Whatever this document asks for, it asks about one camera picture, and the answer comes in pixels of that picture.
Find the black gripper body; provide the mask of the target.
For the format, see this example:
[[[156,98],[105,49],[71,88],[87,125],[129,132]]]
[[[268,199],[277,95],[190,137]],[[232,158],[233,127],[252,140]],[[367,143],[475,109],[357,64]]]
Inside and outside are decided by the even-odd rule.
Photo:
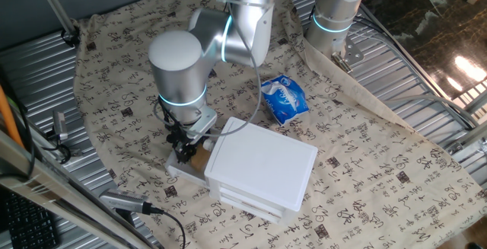
[[[172,126],[166,124],[165,128],[169,132],[166,140],[171,144],[173,150],[177,147],[184,146],[186,148],[188,145],[192,145],[191,140],[187,137],[186,132],[181,129],[179,123]]]

